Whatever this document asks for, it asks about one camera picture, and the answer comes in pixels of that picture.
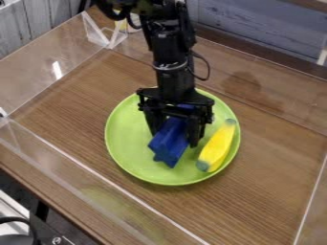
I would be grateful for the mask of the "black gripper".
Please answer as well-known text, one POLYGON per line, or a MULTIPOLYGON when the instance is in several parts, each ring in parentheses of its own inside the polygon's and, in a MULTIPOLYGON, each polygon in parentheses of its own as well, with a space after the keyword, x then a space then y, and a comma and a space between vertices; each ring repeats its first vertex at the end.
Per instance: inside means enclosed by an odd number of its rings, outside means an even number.
POLYGON ((195 90, 191 68, 156 70, 157 86, 136 90, 139 110, 144 113, 151 134, 160 130, 168 117, 187 119, 191 147, 197 146, 205 124, 212 122, 213 100, 195 90))

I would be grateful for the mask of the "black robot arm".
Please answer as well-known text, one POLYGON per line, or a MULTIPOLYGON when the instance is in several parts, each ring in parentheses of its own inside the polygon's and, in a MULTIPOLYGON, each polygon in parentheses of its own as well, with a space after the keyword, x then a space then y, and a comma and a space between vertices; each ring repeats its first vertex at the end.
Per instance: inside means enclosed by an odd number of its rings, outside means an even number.
POLYGON ((143 111, 152 133, 157 133, 169 117, 187 121, 185 137, 196 146, 204 136, 205 125, 213 120, 213 100, 195 90, 200 77, 195 74, 195 30, 188 6, 183 0, 95 0, 105 17, 115 21, 132 20, 143 30, 148 50, 153 54, 152 67, 157 85, 136 90, 137 108, 143 111))

